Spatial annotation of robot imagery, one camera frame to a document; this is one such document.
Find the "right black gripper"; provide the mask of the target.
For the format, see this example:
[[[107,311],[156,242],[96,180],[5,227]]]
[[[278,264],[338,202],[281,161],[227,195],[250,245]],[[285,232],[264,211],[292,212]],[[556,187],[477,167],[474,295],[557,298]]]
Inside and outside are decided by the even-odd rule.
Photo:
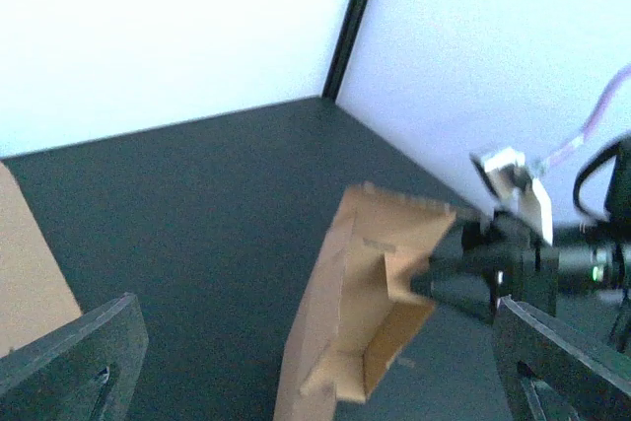
[[[462,225],[460,256],[431,256],[429,268],[411,278],[413,293],[492,324],[500,299],[511,297],[557,315],[559,250],[544,242],[525,222],[508,211],[498,211],[486,227],[480,221]],[[466,297],[443,297],[438,285],[461,276],[484,281],[488,304]]]

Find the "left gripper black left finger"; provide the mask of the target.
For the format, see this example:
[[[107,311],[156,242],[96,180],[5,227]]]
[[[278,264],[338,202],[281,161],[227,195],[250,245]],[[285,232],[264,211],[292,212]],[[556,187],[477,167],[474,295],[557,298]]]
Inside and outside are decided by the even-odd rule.
[[[125,293],[1,358],[3,420],[124,420],[148,347]]]

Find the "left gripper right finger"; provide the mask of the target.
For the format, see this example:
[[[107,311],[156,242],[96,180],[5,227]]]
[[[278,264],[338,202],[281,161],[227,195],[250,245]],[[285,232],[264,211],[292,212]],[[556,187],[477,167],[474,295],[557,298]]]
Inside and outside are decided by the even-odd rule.
[[[630,358],[503,297],[493,353],[514,420],[628,420]]]

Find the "brown cardboard box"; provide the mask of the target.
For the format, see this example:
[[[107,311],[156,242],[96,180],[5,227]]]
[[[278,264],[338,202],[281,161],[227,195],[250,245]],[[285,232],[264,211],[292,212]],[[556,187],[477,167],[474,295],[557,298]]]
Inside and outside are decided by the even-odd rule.
[[[346,188],[285,343],[274,419],[330,420],[338,402],[368,401],[436,307],[411,279],[455,220],[446,203]]]

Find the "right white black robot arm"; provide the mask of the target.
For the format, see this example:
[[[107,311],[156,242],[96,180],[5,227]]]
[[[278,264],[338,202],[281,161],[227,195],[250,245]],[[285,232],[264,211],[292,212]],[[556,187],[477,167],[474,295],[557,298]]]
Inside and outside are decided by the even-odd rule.
[[[589,212],[581,201],[584,182],[598,168],[613,162],[604,199],[605,217]],[[573,187],[575,208],[588,217],[587,226],[562,229],[559,244],[546,243],[515,212],[496,210],[491,220],[466,223],[459,257],[431,258],[428,270],[415,274],[408,287],[433,298],[439,282],[470,274],[489,289],[489,312],[510,296],[550,314],[557,297],[615,290],[622,294],[607,337],[620,353],[630,351],[630,137],[603,148],[578,173]]]

